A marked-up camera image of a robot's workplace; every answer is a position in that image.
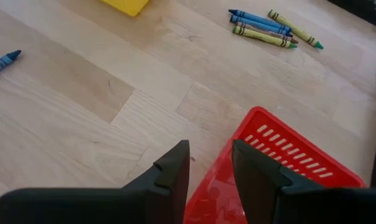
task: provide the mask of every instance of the wooden floor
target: wooden floor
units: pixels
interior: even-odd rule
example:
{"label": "wooden floor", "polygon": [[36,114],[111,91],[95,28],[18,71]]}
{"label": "wooden floor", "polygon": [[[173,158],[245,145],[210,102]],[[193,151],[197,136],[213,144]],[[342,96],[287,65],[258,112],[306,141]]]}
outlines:
{"label": "wooden floor", "polygon": [[[282,49],[231,33],[227,9],[275,9],[315,36]],[[253,106],[366,183],[376,147],[376,27],[327,1],[0,0],[0,195],[121,187],[189,139],[189,195]]]}

